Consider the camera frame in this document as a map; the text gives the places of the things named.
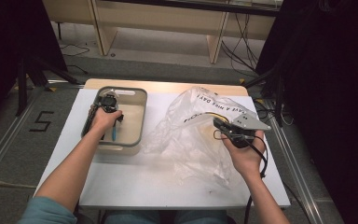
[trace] teal sleeve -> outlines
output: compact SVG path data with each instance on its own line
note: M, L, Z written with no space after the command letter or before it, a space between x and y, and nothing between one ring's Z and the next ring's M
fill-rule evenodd
M75 216L64 206L45 197L35 197L28 202L25 212L17 224L75 224Z

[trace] wire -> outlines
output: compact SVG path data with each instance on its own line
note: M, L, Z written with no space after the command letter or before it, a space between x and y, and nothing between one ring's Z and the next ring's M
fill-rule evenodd
M71 65L66 65L67 67L75 67L79 70L81 70L84 74L88 74L89 72L87 72L86 70L82 69L81 67L77 66L77 65L74 65L74 64L71 64Z
M250 16L249 16L249 14L245 15L245 26L243 27L243 30L241 28L240 20L238 19L237 13L235 13L235 19L237 20L237 24L238 24L238 27L240 28L240 32L241 32L240 41L241 41L241 39L243 39L243 42L246 45L246 53L248 55L249 62L251 63L253 70L255 70L255 67L254 67L252 61L254 61L255 65L256 65L258 58L255 56L255 54L251 50L249 42L248 42L248 24L249 24Z
M287 125L287 126L290 126L294 123L295 119L292 119L290 122L286 121L286 119L284 119L283 117L283 113L281 113L281 118L283 120L283 122Z
M240 58L237 54L235 54L234 51L235 51L235 49L236 49L236 47L237 47L238 45L234 48L234 50L231 50L231 49L228 48L228 46L226 45L226 43L225 43L224 41L222 41L222 44L223 44L223 52L225 52L225 54L231 59L231 67L232 67L235 71L239 72L237 69L234 68L234 66L233 66L233 64L232 64L232 61L234 61L234 62L236 62L236 63L240 63L240 64L242 64L242 65L245 65L247 68L249 68L250 70L252 70L253 72L255 72L254 68L252 68L251 65L249 65L248 63L246 63L242 58Z
M258 136L255 136L255 138L258 138L261 140L261 142L264 144L264 147L266 149L266 157L263 156L263 154L251 143L249 143L246 139L245 141L249 144L249 147L251 147L260 157L261 159L264 161L264 167L263 170L260 172L260 176L261 178L264 178L266 176L266 170L267 170L267 165L268 165L268 161L269 161L269 150L267 149L267 145L264 142L264 140ZM252 195L249 196L249 200L248 203L246 204L246 209L245 209L245 217L243 219L243 223L247 224L248 220L249 220L249 213L251 210L251 205L252 205Z
M85 51L80 52L80 53L76 53L76 54L63 54L63 55L65 55L65 56L77 56L77 55L84 54L84 53L90 51L90 49L88 49L88 48L79 47L78 45L73 45L73 44L68 44L68 45L66 45L66 46L64 46L64 47L62 47L62 48L60 48L60 49L66 49L66 48L69 47L69 46L73 46L73 47L76 47L76 48L79 48L79 49L84 49Z
M222 121L224 121L224 122L226 122L226 123L229 123L228 118L226 118L226 117L223 116L223 115L219 115L219 114L216 114L216 113L214 113L214 112L205 112L204 114L212 115L212 116L214 116L214 117L217 117L217 118L221 119Z
M254 99L253 101L255 104L255 109L256 109L257 114L262 113L262 112L266 113L265 116L259 116L260 119L266 119L269 114L271 114L272 116L275 116L274 115L275 110L267 109L263 104L258 102L257 99Z
M293 195L293 197L295 197L295 199L296 199L298 205L301 207L301 209L303 210L305 216L307 217L307 220L308 220L309 224L312 223L312 222L310 221L310 217L308 216L307 210L305 210L304 204L297 198L297 196L296 196L295 193L289 188L289 186L288 186L286 183L284 183L284 181L282 181L282 182L283 182L284 187L287 188L287 189L290 191L290 193Z

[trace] gray carpet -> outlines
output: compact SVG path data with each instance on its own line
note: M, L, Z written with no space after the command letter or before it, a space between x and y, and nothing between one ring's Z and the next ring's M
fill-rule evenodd
M139 63L116 60L101 60L82 57L66 57L68 65L74 64L88 71L82 73L75 67L69 67L74 77L80 80L89 78L116 78L133 80L156 80L178 82L203 82L211 84L238 85L240 78L250 80L251 77L241 75L231 69L201 68L162 63ZM259 97L260 87L248 90L251 96ZM38 98L30 117L25 121L21 131L0 163L0 180L12 184L35 186L48 163L49 157L60 136L61 129L76 98L78 90L58 88L55 92L45 91ZM12 91L1 104L0 110L0 137L5 133L8 125L14 119L17 109L17 93ZM51 121L45 132L30 132L32 129L43 129L46 124L34 123L42 111L53 114L44 114L42 118ZM284 126L284 131L296 155L301 171L307 179L309 188L321 210L324 223L343 223L334 203L318 173L310 162L310 155L304 145L296 125ZM298 195L296 185L287 167L282 150L274 132L266 133L268 144L271 146L274 159L282 180ZM34 189L0 188L0 223L15 223L21 216L29 197ZM307 219L293 195L288 192L292 206L285 208L284 213L292 223L307 223ZM227 211L237 223L243 222L244 211L232 209ZM84 213L96 219L98 212L84 210ZM255 211L251 210L250 223L258 223Z

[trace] plastic bag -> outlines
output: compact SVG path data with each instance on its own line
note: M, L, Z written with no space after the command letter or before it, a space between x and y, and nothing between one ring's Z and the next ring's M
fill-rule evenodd
M255 112L233 100L201 87L181 93L169 106L156 129L143 137L144 153L165 153L172 157L175 174L213 179L224 187L239 183L237 171L223 142L214 136L213 114L232 121L246 111Z

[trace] hand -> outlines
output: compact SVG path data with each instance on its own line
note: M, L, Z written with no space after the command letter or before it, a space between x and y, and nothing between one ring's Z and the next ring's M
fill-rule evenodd
M91 123L91 130L100 130L103 133L108 129L113 127L115 121L122 114L121 110L116 111L115 113L106 113L102 108L98 108L95 113L94 120Z
M256 131L255 136L264 139L264 132L263 131ZM222 134L223 144L226 146L232 162L234 164L235 169L246 179L250 176L260 176L260 156L251 148L251 147L244 147L244 148L237 148L232 145L231 141ZM266 150L264 143L255 138L253 141L253 145L261 152L264 153Z

